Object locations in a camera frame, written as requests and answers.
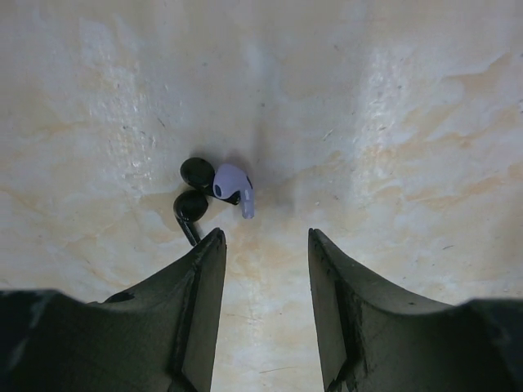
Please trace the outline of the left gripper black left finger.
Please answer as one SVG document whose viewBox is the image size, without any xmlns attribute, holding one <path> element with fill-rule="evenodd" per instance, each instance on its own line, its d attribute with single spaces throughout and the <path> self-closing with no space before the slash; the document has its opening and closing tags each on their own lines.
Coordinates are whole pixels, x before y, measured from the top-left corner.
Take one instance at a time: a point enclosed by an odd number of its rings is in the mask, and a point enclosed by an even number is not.
<svg viewBox="0 0 523 392">
<path fill-rule="evenodd" d="M 225 272 L 226 237 L 214 229 L 101 303 L 2 291 L 2 390 L 210 390 Z"/>
</svg>

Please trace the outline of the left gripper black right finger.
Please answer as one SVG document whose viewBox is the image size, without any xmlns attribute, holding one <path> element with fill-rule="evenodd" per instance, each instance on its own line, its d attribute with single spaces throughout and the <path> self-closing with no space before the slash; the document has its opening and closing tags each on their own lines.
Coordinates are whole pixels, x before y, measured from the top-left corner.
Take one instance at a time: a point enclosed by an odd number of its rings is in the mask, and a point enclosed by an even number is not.
<svg viewBox="0 0 523 392">
<path fill-rule="evenodd" d="M 519 391 L 522 303 L 447 305 L 410 292 L 308 234 L 326 391 Z"/>
</svg>

